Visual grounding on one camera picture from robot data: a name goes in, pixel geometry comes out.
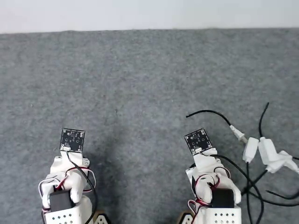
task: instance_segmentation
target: wire bundle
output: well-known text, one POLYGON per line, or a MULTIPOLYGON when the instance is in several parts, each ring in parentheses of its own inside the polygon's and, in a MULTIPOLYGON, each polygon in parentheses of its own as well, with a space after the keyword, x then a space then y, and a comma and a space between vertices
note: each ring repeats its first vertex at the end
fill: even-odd
MULTIPOLYGON (((268 106, 269 106, 269 102, 267 103, 267 105, 266 105, 266 107, 265 107, 265 109, 264 109, 264 111, 263 111, 263 113, 262 113, 262 116, 261 116, 261 118, 260 118, 260 120, 259 120, 258 130, 259 130, 260 137, 263 136, 261 126, 262 126, 262 120, 263 120, 263 117, 264 117, 264 115, 265 115, 265 113, 266 113, 266 110, 267 110, 268 106)), ((219 115, 220 117, 222 117, 222 118, 226 121, 226 123, 227 123, 229 126, 231 126, 231 123, 229 122, 229 120, 228 120, 223 114, 221 114, 221 113, 219 113, 219 112, 217 112, 217 111, 213 111, 213 110, 201 110, 201 111, 197 111, 197 112, 194 112, 194 113, 192 113, 192 114, 187 115, 186 117, 188 118, 188 117, 191 117, 191 116, 193 116, 193 115, 195 115, 195 114, 199 114, 199 113, 203 113, 203 112, 209 112, 209 113, 217 114, 217 115, 219 115)), ((261 202, 261 211, 260 211, 259 217, 258 217, 258 219, 257 219, 257 221, 256 221, 256 224, 259 224, 259 223, 261 222, 261 219, 262 219, 262 216, 263 216, 263 212, 264 212, 264 203, 270 203, 270 204, 273 204, 273 205, 285 206, 285 207, 293 207, 293 206, 297 206, 297 205, 299 205, 299 203, 293 203, 293 204, 276 203, 276 202, 272 202, 272 201, 269 201, 269 200, 266 200, 266 199, 263 199, 263 198, 262 198, 262 195, 261 195, 259 189, 257 188, 256 183, 257 183, 257 182, 258 182, 258 181, 259 181, 259 180, 260 180, 260 179, 267 173, 267 170, 263 171, 263 172, 262 172, 262 173, 261 173, 261 174, 260 174, 254 181, 253 181, 253 180, 250 179, 250 176, 249 176, 249 163, 246 163, 246 171, 247 171, 247 173, 245 173, 245 172, 244 172, 238 165, 236 165, 236 164, 235 164, 232 160, 230 160, 229 158, 227 158, 227 157, 225 157, 225 156, 223 156, 223 155, 211 155, 211 156, 225 159, 226 161, 228 161, 229 163, 231 163, 235 168, 237 168, 237 169, 241 172, 241 174, 247 179, 247 186, 246 186, 246 187, 244 188, 244 190, 242 191, 242 195, 246 194, 246 198, 247 198, 247 210, 248 210, 248 215, 249 215, 249 221, 250 221, 250 224, 253 224, 253 220, 252 220, 251 211, 250 211, 249 195, 252 195, 252 196, 258 198, 258 199, 260 200, 260 202, 261 202), (257 195, 254 194, 254 193, 252 193, 252 192, 250 192, 250 188, 251 188, 251 187, 253 187, 253 188, 255 189, 257 195)), ((281 197, 281 198, 286 199, 286 200, 292 200, 292 199, 295 199, 295 198, 299 197, 299 191, 298 191, 296 194, 294 194, 294 195, 292 195, 292 196, 290 196, 290 197, 282 196, 282 195, 279 195, 279 194, 277 194, 277 193, 275 193, 275 192, 268 191, 268 190, 267 190, 266 192, 268 192, 268 193, 270 193, 270 194, 273 194, 273 195, 276 195, 276 196, 281 197)))
MULTIPOLYGON (((74 163, 70 157, 69 157, 69 152, 66 152, 66 155, 69 159, 69 161, 74 165, 74 167, 68 169, 66 172, 65 172, 65 176, 64 178, 60 181, 56 178, 56 176, 54 177, 51 177, 51 178, 47 178, 47 179, 44 179, 42 180, 39 184, 38 184, 38 189, 39 189, 39 194, 40 194, 40 197, 43 198, 43 191, 42 191, 42 184, 44 182, 47 182, 47 183, 52 183, 52 185, 54 186, 55 190, 61 190, 61 189, 64 189, 64 182, 65 180, 68 178, 68 172, 71 171, 71 170, 78 170, 82 175, 83 177, 86 179, 87 183, 90 185, 90 189, 85 189, 83 190, 85 193, 87 192, 93 192, 94 194, 94 203, 93 203, 93 210, 92 210, 92 213, 90 215, 90 217, 88 218, 88 220, 85 222, 85 224, 89 224, 89 222, 92 220, 96 210, 97 210, 97 205, 98 205, 98 195, 95 191, 95 187, 96 187, 96 179, 95 179, 95 174, 94 172, 89 169, 89 168, 86 168, 86 167, 79 167, 76 163, 74 163), (94 185, 91 183, 90 179, 87 177, 87 175, 85 174, 85 172, 83 170, 87 170, 88 172, 91 172, 92 175, 93 175, 93 179, 94 179, 94 185)), ((43 219, 43 223, 45 224, 45 218, 44 218, 44 214, 49 212, 50 209, 45 209, 45 208, 42 208, 42 219, 43 219)))

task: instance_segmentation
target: perforated white plate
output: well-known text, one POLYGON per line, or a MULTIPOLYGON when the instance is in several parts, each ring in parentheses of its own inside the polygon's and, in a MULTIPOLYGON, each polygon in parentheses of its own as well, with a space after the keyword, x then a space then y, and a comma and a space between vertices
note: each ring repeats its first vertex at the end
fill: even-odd
POLYGON ((241 224, 241 208, 208 208, 205 211, 205 224, 241 224))

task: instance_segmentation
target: cable connector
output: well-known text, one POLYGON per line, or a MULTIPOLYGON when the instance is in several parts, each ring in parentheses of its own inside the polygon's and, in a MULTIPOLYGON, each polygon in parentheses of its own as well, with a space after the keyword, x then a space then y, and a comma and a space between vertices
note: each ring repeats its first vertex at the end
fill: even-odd
POLYGON ((245 134, 244 133, 242 133, 241 131, 239 131, 238 129, 236 129, 235 126, 233 126, 233 125, 230 125, 229 127, 233 131, 234 135, 237 137, 237 139, 239 141, 242 141, 245 144, 247 143, 247 139, 245 138, 245 134))
POLYGON ((253 158, 256 155, 256 151, 258 148, 258 139, 252 138, 250 137, 248 139, 248 142, 245 146, 244 152, 243 152, 243 160, 245 162, 251 163, 251 161, 253 160, 253 158))
POLYGON ((281 159, 276 152, 275 146, 271 139, 261 137, 260 142, 258 143, 258 150, 260 152, 264 165, 269 165, 271 162, 275 162, 281 159))
POLYGON ((279 160, 269 163, 266 170, 270 173, 275 173, 282 167, 288 167, 289 169, 295 171, 299 174, 299 168, 297 164, 292 160, 292 156, 289 155, 286 151, 281 151, 278 153, 279 160))

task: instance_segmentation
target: white 3d-printed part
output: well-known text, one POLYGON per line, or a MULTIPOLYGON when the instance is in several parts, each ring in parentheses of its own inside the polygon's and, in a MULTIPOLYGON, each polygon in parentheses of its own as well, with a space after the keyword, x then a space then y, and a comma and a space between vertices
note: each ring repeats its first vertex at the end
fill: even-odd
POLYGON ((108 221, 106 220, 105 216, 99 215, 94 224, 108 224, 108 221))
POLYGON ((179 224, 191 224, 191 223, 192 223, 192 220, 193 220, 192 215, 190 215, 190 214, 186 214, 186 215, 183 217, 183 220, 182 220, 179 224))
POLYGON ((241 208, 208 208, 205 210, 204 224, 241 224, 241 208))

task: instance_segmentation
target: electrical cable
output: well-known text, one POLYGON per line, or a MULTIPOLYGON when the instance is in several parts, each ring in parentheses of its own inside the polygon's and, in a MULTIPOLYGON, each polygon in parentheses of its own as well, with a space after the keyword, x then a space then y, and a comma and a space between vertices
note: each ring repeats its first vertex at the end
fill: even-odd
POLYGON ((213 172, 215 173, 215 170, 218 169, 218 168, 224 169, 225 172, 226 172, 226 174, 227 174, 227 176, 228 176, 229 179, 230 179, 230 177, 231 177, 230 171, 229 171, 228 169, 226 169, 225 167, 215 167, 215 169, 214 169, 213 172))
MULTIPOLYGON (((93 175, 93 180, 94 180, 94 188, 96 187, 96 185, 97 185, 97 180, 95 179, 95 174, 94 174, 94 172, 91 170, 91 169, 89 169, 89 168, 86 168, 86 167, 80 167, 81 169, 84 169, 84 170, 87 170, 88 172, 91 172, 92 173, 92 175, 93 175)), ((77 169, 77 168, 75 168, 75 167, 72 167, 72 168, 69 168, 66 172, 65 172, 65 176, 67 175, 67 172, 69 172, 69 171, 71 171, 71 170, 74 170, 74 169, 77 169)), ((87 189, 87 190, 83 190, 85 193, 88 193, 88 192, 91 192, 92 191, 92 189, 87 189)))
MULTIPOLYGON (((246 171, 247 171, 247 176, 250 177, 250 175, 249 175, 249 162, 246 163, 246 171)), ((249 193, 248 193, 248 191, 246 193, 246 202, 247 202, 247 212, 248 212, 249 221, 250 221, 250 224, 253 224, 252 215, 251 215, 251 211, 250 211, 250 202, 249 202, 249 193)))
MULTIPOLYGON (((265 169, 254 181, 253 183, 256 184, 268 171, 265 169)), ((252 188, 252 185, 249 185, 249 187, 245 187, 242 192, 241 195, 243 196, 244 194, 246 194, 250 189, 252 188)))
POLYGON ((86 174, 84 173, 84 171, 76 164, 74 163, 69 156, 69 152, 66 152, 67 158, 69 159, 69 161, 75 166, 76 169, 78 169, 80 171, 80 173, 83 175, 83 177, 87 180, 88 184, 90 185, 90 187, 92 188, 93 194, 94 194, 94 205, 93 205, 93 211, 90 215, 90 217, 88 218, 88 220, 85 222, 85 224, 89 224, 89 222, 92 220, 97 207, 98 207, 98 195, 97 192, 95 191, 95 188, 93 186, 93 184, 91 183, 91 181, 89 180, 89 178, 86 176, 86 174))
POLYGON ((188 208, 192 211, 193 215, 196 215, 196 211, 195 211, 196 202, 195 202, 194 200, 189 200, 189 201, 187 202, 187 204, 188 204, 188 208))
POLYGON ((45 181, 50 181, 50 182, 47 182, 47 183, 52 183, 53 181, 56 181, 54 183, 52 183, 53 186, 57 186, 59 183, 60 183, 60 180, 58 180, 57 178, 55 178, 56 176, 54 177, 50 177, 50 178, 47 178, 47 179, 44 179, 42 181, 39 182, 38 184, 38 192, 39 192, 39 196, 41 197, 41 199, 43 199, 43 190, 42 190, 42 184, 45 182, 45 181))
MULTIPOLYGON (((252 193, 251 191, 249 191, 249 194, 252 195, 253 197, 256 197, 260 200, 260 198, 258 197, 258 195, 252 193)), ((284 204, 284 203, 277 203, 277 202, 272 202, 266 199, 263 199, 263 202, 266 202, 268 204, 273 204, 273 205, 277 205, 277 206, 281 206, 281 207, 295 207, 298 206, 299 203, 293 203, 293 204, 284 204)))
POLYGON ((229 126, 232 125, 232 124, 229 122, 229 120, 228 120, 222 113, 219 113, 219 112, 217 112, 217 111, 213 111, 213 110, 201 110, 201 111, 196 111, 196 112, 194 112, 194 113, 191 113, 191 114, 187 115, 186 118, 191 117, 191 116, 193 116, 193 115, 195 115, 195 114, 198 114, 198 113, 204 113, 204 112, 218 114, 219 116, 221 116, 221 117, 226 121, 226 123, 227 123, 229 126))
POLYGON ((260 133, 260 138, 263 137, 263 133, 262 133, 262 120, 263 120, 263 116, 264 114, 266 113, 266 110, 268 109, 268 106, 269 106, 269 102, 266 104, 266 107, 265 109, 263 110, 263 113, 261 115, 261 118, 260 118, 260 121, 258 123, 258 131, 260 133))
POLYGON ((298 191, 296 194, 292 195, 292 196, 283 196, 283 195, 279 195, 279 194, 277 194, 277 193, 275 193, 275 192, 273 192, 273 191, 270 191, 270 190, 266 190, 266 192, 267 192, 267 193, 270 193, 270 194, 273 194, 273 195, 275 195, 275 196, 281 197, 281 198, 283 198, 283 199, 285 199, 285 200, 293 200, 293 199, 299 197, 299 191, 298 191))
POLYGON ((46 220, 45 220, 45 216, 43 214, 43 211, 42 211, 42 220, 43 220, 43 224, 46 224, 46 220))
POLYGON ((223 158, 225 159, 226 161, 228 161, 230 164, 232 164, 234 167, 236 167, 240 172, 241 174, 250 182, 251 186, 256 190, 257 192, 257 197, 260 199, 260 202, 261 202, 261 211, 260 211, 260 214, 257 218, 257 221, 256 221, 256 224, 259 224, 261 222, 261 219, 263 217, 263 212, 264 212, 264 201, 263 201, 263 198, 262 198, 262 195, 261 195, 261 192, 259 191, 259 189, 257 188, 256 184, 247 176, 247 174, 237 165, 235 164, 232 160, 230 160, 228 157, 226 156, 223 156, 223 155, 210 155, 212 157, 219 157, 219 158, 223 158))

